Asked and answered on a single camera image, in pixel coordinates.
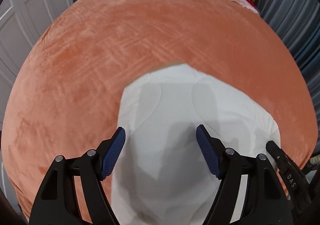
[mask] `blue gripper pad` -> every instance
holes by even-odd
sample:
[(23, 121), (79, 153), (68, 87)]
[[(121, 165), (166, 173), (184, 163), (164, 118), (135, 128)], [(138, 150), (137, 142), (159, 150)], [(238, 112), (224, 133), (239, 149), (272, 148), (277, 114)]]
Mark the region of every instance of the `blue gripper pad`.
[(213, 150), (212, 146), (210, 145), (208, 137), (202, 130), (201, 126), (198, 126), (196, 129), (196, 138), (210, 172), (214, 174), (218, 179), (220, 179), (220, 160)]
[(124, 146), (125, 130), (121, 128), (117, 136), (113, 139), (107, 153), (102, 160), (102, 169), (100, 177), (104, 180), (107, 176), (111, 175), (112, 170), (118, 160), (119, 154)]

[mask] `orange velvet bedspread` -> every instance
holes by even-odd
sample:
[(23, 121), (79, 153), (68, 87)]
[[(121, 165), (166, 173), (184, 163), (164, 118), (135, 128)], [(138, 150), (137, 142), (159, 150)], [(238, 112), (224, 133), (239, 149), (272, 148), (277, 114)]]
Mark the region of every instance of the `orange velvet bedspread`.
[[(175, 62), (259, 103), (279, 125), (282, 148), (304, 166), (317, 139), (311, 98), (289, 51), (257, 14), (229, 0), (79, 0), (34, 46), (5, 113), (3, 160), (27, 217), (54, 157), (81, 156), (110, 138), (124, 87)], [(89, 220), (79, 179), (76, 186)]]

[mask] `gray curtain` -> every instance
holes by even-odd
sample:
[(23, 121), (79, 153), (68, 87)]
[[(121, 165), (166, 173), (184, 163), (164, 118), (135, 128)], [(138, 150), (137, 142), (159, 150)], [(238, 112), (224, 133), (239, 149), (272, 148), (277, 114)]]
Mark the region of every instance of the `gray curtain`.
[[(320, 130), (320, 4), (318, 0), (257, 0), (260, 16), (281, 38), (306, 80)], [(320, 152), (320, 139), (314, 153)]]

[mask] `bed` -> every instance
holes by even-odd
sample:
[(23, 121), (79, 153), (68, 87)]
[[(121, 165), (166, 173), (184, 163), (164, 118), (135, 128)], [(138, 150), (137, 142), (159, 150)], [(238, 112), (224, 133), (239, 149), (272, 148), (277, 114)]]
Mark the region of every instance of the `bed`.
[[(3, 161), (25, 216), (55, 156), (78, 157), (110, 138), (124, 88), (181, 62), (263, 107), (283, 150), (305, 165), (317, 140), (312, 101), (290, 52), (256, 12), (234, 0), (78, 0), (34, 46), (5, 113)], [(102, 183), (109, 199), (111, 180)], [(79, 179), (76, 188), (89, 221)]]

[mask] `metal screw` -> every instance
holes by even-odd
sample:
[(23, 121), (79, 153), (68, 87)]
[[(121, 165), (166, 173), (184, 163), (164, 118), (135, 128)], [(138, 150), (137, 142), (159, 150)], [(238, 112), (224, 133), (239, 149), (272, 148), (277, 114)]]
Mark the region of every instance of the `metal screw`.
[(267, 159), (267, 157), (266, 157), (266, 155), (264, 155), (264, 154), (259, 154), (259, 159), (262, 160), (262, 161), (264, 161), (264, 160)]
[(63, 156), (57, 156), (55, 160), (56, 160), (56, 162), (61, 162), (62, 159), (63, 159)]
[(227, 149), (226, 149), (226, 153), (227, 153), (228, 155), (233, 155), (233, 154), (235, 153), (235, 151), (234, 151), (232, 148), (227, 148)]
[(94, 156), (95, 154), (96, 154), (96, 150), (93, 150), (93, 149), (87, 152), (88, 156)]

